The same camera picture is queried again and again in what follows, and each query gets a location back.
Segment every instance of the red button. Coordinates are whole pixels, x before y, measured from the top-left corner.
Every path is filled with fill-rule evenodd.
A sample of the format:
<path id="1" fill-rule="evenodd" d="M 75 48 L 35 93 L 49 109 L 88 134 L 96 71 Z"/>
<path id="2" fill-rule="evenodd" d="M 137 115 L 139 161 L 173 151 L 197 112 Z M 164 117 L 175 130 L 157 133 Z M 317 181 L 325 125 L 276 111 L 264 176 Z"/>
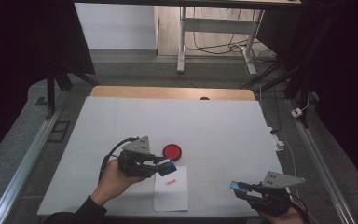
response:
<path id="1" fill-rule="evenodd" d="M 176 144 L 169 144 L 164 148 L 162 154 L 165 157 L 171 158 L 173 161 L 178 161 L 182 156 L 182 149 Z"/>

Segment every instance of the gray carpet floor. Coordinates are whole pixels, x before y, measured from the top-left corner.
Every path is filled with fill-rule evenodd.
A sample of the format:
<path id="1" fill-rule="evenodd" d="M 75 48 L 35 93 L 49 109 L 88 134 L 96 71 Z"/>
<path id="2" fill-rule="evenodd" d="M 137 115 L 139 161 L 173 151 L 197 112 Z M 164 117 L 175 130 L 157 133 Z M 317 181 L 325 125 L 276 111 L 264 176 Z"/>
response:
<path id="1" fill-rule="evenodd" d="M 95 77 L 102 85 L 122 86 L 160 86 L 160 87 L 190 87 L 190 88 L 227 88 L 237 89 L 250 80 L 244 72 L 244 63 L 239 59 L 186 59 L 185 72 L 176 73 L 174 58 L 159 58 L 155 56 L 121 56 L 93 55 L 97 72 Z M 257 70 L 263 71 L 267 66 L 259 64 Z M 49 182 L 60 162 L 66 143 L 76 124 L 81 107 L 92 87 L 82 80 L 72 77 L 73 89 L 69 93 L 69 101 L 56 122 L 53 132 L 43 147 L 33 171 L 24 184 L 19 198 L 9 213 L 6 223 L 41 223 L 42 217 L 36 215 L 39 204 L 48 189 Z M 262 79 L 257 86 L 269 81 Z M 309 208 L 310 214 L 320 224 L 341 223 L 335 206 L 324 188 L 324 183 L 310 158 L 294 119 L 290 116 L 290 109 L 286 99 L 282 97 L 284 84 L 274 89 L 255 92 L 257 100 L 262 102 L 266 123 L 277 132 L 280 140 L 286 141 L 284 151 L 278 153 L 282 168 L 286 174 L 293 175 L 296 164 L 296 175 L 307 179 L 307 183 L 298 186 L 298 194 Z M 29 99 L 19 118 L 0 145 L 0 197 L 7 188 L 11 177 L 34 140 L 47 113 L 44 104 L 46 97 L 46 82 L 34 84 L 29 89 Z M 333 174 L 339 188 L 343 192 L 355 219 L 358 221 L 358 172 L 352 165 L 339 144 L 325 129 L 314 112 L 316 101 L 310 101 L 309 130 L 318 147 L 322 151 L 326 163 Z M 226 220 L 204 220 L 205 223 L 227 223 Z M 126 223 L 146 223 L 147 220 L 121 220 Z M 154 220 L 154 223 L 172 223 L 172 220 Z M 259 223 L 258 219 L 248 220 L 248 223 Z"/>

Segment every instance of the person's right hand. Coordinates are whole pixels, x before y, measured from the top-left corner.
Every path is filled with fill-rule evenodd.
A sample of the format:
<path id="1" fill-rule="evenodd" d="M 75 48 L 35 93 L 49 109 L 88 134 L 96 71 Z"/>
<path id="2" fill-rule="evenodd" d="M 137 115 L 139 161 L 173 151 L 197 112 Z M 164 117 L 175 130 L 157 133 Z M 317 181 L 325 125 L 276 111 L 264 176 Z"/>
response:
<path id="1" fill-rule="evenodd" d="M 302 219 L 302 216 L 297 212 L 296 209 L 294 209 L 293 207 L 290 207 L 289 210 L 287 211 L 287 213 L 280 215 L 278 217 L 269 215 L 267 213 L 264 212 L 260 212 L 257 211 L 257 213 L 265 218 L 266 220 L 268 220 L 271 224 L 304 224 L 304 220 Z"/>
<path id="2" fill-rule="evenodd" d="M 118 169 L 118 161 L 112 160 L 107 163 L 98 187 L 91 194 L 91 199 L 98 205 L 103 206 L 109 200 L 122 194 L 129 186 L 145 180 L 143 177 L 129 177 Z"/>

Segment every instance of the metal desk leg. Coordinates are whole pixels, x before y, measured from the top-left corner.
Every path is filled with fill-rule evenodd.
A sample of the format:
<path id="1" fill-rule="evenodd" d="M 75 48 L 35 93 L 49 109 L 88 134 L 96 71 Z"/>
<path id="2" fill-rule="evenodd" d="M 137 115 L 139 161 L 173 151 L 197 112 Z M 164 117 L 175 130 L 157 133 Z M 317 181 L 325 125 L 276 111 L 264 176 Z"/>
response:
<path id="1" fill-rule="evenodd" d="M 249 35 L 248 44 L 246 45 L 246 48 L 242 51 L 243 58 L 245 59 L 246 66 L 248 67 L 250 75 L 257 74 L 257 72 L 255 71 L 255 66 L 252 62 L 251 49 L 252 49 L 252 45 L 255 41 L 255 35 L 257 34 L 258 26 L 260 25 L 261 18 L 263 17 L 263 13 L 264 13 L 264 10 L 262 10 L 258 13 L 258 16 L 256 17 L 255 22 L 254 22 L 252 32 Z"/>
<path id="2" fill-rule="evenodd" d="M 180 7 L 180 42 L 178 53 L 177 73 L 185 72 L 185 21 L 186 21 L 186 7 Z"/>

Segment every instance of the white tabletop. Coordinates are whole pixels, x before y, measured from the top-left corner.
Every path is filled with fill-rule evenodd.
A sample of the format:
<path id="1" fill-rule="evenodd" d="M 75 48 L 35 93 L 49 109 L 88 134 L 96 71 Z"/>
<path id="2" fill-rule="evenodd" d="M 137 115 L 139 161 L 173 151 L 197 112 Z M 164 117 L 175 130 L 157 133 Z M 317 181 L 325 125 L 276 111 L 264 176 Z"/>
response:
<path id="1" fill-rule="evenodd" d="M 176 165 L 187 167 L 189 209 L 153 211 L 152 176 L 107 203 L 108 216 L 256 216 L 231 181 L 256 184 L 267 171 L 282 173 L 257 101 L 88 97 L 38 215 L 75 212 L 96 188 L 103 157 L 137 136 L 148 136 L 156 155 L 171 143 L 182 148 Z"/>

